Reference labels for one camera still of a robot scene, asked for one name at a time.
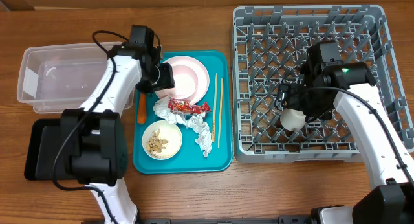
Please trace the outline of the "pink bowl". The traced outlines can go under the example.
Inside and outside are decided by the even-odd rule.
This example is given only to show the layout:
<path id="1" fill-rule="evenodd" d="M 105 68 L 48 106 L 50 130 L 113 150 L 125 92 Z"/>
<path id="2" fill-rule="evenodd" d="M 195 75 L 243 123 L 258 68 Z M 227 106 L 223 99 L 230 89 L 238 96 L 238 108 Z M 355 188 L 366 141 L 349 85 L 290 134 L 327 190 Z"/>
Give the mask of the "pink bowl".
<path id="1" fill-rule="evenodd" d="M 157 91 L 156 95 L 159 98 L 168 96 L 178 100 L 191 97 L 198 88 L 198 76 L 195 71 L 186 65 L 174 65 L 172 71 L 174 88 Z"/>

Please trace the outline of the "white cup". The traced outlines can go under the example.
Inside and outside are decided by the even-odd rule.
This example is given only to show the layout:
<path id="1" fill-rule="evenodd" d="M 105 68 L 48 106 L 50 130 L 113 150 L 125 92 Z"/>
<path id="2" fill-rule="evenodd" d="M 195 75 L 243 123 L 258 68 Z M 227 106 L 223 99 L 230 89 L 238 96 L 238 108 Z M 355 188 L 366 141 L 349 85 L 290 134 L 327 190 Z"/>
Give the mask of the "white cup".
<path id="1" fill-rule="evenodd" d="M 281 113 L 280 122 L 286 130 L 298 131 L 306 124 L 305 118 L 302 111 L 285 109 Z"/>

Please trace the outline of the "large pink plate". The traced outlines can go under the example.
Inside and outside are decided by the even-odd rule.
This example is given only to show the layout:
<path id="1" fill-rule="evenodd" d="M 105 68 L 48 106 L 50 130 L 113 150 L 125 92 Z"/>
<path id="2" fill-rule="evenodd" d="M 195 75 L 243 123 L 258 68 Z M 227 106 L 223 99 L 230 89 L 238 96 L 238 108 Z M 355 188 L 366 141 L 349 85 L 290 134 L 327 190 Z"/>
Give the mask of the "large pink plate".
<path id="1" fill-rule="evenodd" d="M 198 88 L 196 92 L 189 98 L 185 99 L 191 104 L 195 104 L 202 99 L 202 97 L 208 91 L 210 85 L 210 75 L 206 67 L 197 59 L 190 56 L 174 56 L 166 60 L 171 66 L 174 65 L 186 65 L 192 68 L 198 76 Z"/>

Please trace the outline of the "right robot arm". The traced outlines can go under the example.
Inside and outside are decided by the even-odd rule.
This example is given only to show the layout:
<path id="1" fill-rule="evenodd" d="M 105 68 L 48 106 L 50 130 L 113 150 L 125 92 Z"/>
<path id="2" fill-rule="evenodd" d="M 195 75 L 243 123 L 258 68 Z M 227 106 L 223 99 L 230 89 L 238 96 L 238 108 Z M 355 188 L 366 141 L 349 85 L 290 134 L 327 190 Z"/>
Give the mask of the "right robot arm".
<path id="1" fill-rule="evenodd" d="M 354 207 L 314 208 L 307 223 L 412 223 L 413 158 L 382 106 L 376 80 L 364 62 L 345 63 L 335 41 L 307 50 L 302 84 L 280 84 L 282 126 L 301 129 L 314 119 L 345 120 L 367 168 L 371 191 Z"/>

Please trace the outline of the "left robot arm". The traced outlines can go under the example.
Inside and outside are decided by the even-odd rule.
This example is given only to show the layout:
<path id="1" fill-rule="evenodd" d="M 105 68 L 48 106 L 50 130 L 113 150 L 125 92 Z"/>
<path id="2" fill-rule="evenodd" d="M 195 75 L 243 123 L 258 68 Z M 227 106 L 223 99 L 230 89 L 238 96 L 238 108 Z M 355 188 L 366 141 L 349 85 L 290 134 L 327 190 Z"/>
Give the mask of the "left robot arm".
<path id="1" fill-rule="evenodd" d="M 123 43 L 105 50 L 107 68 L 91 96 L 78 109 L 65 109 L 60 118 L 62 143 L 54 160 L 51 179 L 60 190 L 58 163 L 78 181 L 76 191 L 95 197 L 105 223 L 138 223 L 124 175 L 128 147 L 122 112 L 131 91 L 144 94 L 175 86 L 172 67 L 162 63 L 162 46 L 155 32 L 133 25 Z"/>

